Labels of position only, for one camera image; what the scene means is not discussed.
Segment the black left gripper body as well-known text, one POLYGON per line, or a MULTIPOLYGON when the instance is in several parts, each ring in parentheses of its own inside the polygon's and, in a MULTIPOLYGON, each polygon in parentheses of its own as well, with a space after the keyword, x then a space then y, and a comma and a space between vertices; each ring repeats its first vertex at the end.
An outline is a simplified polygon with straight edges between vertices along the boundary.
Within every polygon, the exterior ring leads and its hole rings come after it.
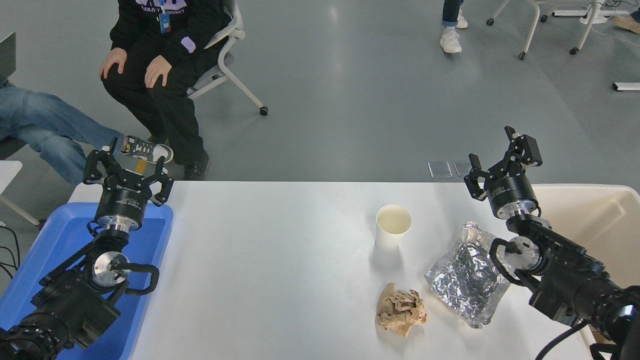
POLYGON ((128 218, 142 223, 151 198, 149 185, 138 187, 143 177, 135 172, 124 173, 124 178, 114 173, 103 182, 103 191, 96 210, 96 221, 105 223, 109 218, 128 218))

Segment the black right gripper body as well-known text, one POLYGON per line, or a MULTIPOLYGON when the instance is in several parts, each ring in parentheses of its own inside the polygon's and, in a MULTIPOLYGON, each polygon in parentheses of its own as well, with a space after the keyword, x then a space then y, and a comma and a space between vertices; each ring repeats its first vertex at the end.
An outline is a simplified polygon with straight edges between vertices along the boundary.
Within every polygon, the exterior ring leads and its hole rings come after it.
POLYGON ((532 214, 538 210, 538 200, 526 169, 514 171, 489 170, 486 194, 494 214, 532 214))

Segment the person's right hand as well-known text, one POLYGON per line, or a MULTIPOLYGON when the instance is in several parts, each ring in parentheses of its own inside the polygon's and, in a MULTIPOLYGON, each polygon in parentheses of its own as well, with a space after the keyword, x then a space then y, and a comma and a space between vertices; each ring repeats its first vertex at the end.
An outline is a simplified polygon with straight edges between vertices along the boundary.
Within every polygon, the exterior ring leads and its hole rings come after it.
POLYGON ((128 59, 128 53, 123 48, 115 47, 110 50, 99 69, 100 80, 106 80, 113 66, 116 67, 116 73, 123 75, 125 72, 125 64, 128 59))

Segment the person's left hand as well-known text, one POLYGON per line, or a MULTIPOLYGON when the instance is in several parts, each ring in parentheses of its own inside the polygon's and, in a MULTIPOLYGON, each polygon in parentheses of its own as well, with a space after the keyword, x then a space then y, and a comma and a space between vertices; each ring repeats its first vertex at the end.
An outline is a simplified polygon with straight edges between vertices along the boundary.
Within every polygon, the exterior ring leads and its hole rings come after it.
POLYGON ((162 87, 167 86, 172 65, 162 56, 158 55, 151 60, 144 75, 144 84, 147 89, 153 89, 160 81, 162 87))

